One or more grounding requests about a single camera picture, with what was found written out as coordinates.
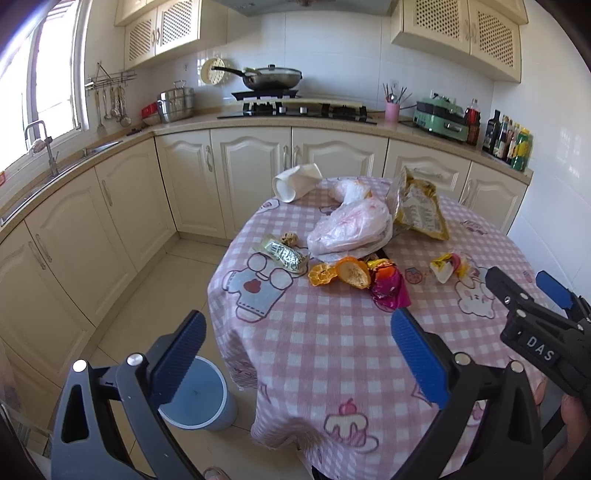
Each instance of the utensil rack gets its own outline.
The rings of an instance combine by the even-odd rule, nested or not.
[[[96,74],[95,76],[88,78],[87,82],[84,84],[84,89],[89,92],[91,90],[110,86],[127,86],[127,82],[134,80],[137,76],[138,74],[135,72],[135,70],[122,70],[121,72],[109,74],[109,72],[107,72],[101,65],[101,62],[97,62]]]

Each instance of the round table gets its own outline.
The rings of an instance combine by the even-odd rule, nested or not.
[[[381,198],[391,183],[360,179]],[[207,295],[232,379],[258,389],[252,437],[270,448],[296,441],[333,480],[383,480],[405,462],[437,413],[391,336],[391,311],[341,281],[312,287],[307,274],[291,274],[253,250],[265,235],[295,232],[306,252],[307,234],[338,206],[328,194],[334,181],[323,180],[293,203],[265,202],[228,248]],[[507,310],[483,283],[496,265],[544,302],[529,263],[479,215],[445,196],[440,207],[449,241],[405,231],[384,248],[404,273],[410,312],[452,352],[467,352],[480,364],[504,367],[520,359],[535,388],[541,373],[501,343]],[[425,275],[431,260],[452,251],[469,259],[471,277],[439,284]],[[462,464],[483,407],[475,404],[445,473]]]

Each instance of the window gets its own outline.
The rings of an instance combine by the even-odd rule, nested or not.
[[[61,0],[21,46],[0,78],[5,112],[0,118],[0,171],[27,153],[24,128],[43,120],[54,139],[78,126],[73,89],[73,40],[79,0]],[[29,138],[41,138],[31,129]]]

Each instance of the human hand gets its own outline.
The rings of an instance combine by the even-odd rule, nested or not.
[[[534,393],[535,404],[539,407],[544,400],[547,379],[536,388]],[[563,395],[560,404],[560,414],[566,425],[566,445],[557,453],[545,470],[545,480],[552,480],[569,462],[581,442],[591,428],[591,422],[587,418],[583,404],[578,398]]]

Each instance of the cabinet door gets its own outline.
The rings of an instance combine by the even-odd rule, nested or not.
[[[528,22],[523,0],[480,0],[518,25]]]
[[[470,0],[470,53],[498,70],[499,79],[521,81],[519,25],[476,0]]]
[[[234,238],[265,200],[272,180],[289,168],[290,128],[212,130],[217,190],[226,237]]]
[[[119,0],[115,15],[115,25],[124,25],[127,19],[145,5],[146,0]]]
[[[466,183],[470,160],[448,153],[390,140],[384,177],[393,179],[407,167],[417,179],[435,184],[437,192],[458,201]]]
[[[156,55],[199,39],[201,0],[170,0],[158,7]]]
[[[32,368],[8,345],[5,345],[5,350],[14,373],[21,413],[38,427],[46,429],[61,388]]]
[[[140,271],[176,232],[154,140],[113,155],[95,169],[115,228]]]
[[[95,327],[53,276],[24,222],[0,245],[0,338],[57,385]]]
[[[381,177],[388,139],[334,130],[294,128],[293,166],[316,163],[322,176]]]
[[[125,68],[130,69],[154,56],[156,14],[153,9],[125,27]]]
[[[470,52],[468,0],[400,0],[404,32]]]
[[[460,202],[507,234],[526,189],[520,181],[472,162]]]
[[[156,137],[162,178],[180,232],[226,238],[209,130]]]
[[[94,169],[60,188],[25,222],[61,286],[97,326],[136,271]]]

